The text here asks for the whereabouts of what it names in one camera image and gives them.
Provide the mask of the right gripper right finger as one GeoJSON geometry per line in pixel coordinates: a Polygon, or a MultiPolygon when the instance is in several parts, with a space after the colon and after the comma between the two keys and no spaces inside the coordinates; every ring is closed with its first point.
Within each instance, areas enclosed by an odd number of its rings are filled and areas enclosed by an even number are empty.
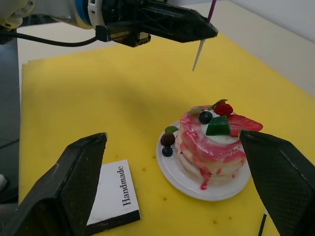
{"type": "Polygon", "coordinates": [[[289,141],[241,130],[255,188],[282,236],[315,234],[315,167],[289,141]]]}

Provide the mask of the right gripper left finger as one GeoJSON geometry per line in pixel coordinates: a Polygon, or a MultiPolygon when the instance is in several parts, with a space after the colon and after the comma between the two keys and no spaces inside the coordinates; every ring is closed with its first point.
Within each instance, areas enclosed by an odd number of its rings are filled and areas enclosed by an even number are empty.
{"type": "Polygon", "coordinates": [[[2,236],[83,236],[94,204],[106,133],[69,144],[31,188],[2,236]]]}

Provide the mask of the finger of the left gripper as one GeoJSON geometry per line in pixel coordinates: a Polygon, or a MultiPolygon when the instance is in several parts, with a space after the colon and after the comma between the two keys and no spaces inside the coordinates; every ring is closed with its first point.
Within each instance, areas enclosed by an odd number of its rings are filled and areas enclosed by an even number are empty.
{"type": "Polygon", "coordinates": [[[147,23],[147,32],[180,43],[214,38],[218,30],[206,18],[158,19],[147,23]]]}
{"type": "Polygon", "coordinates": [[[187,20],[188,22],[209,23],[207,18],[196,10],[156,0],[144,0],[142,11],[154,20],[187,20]]]}

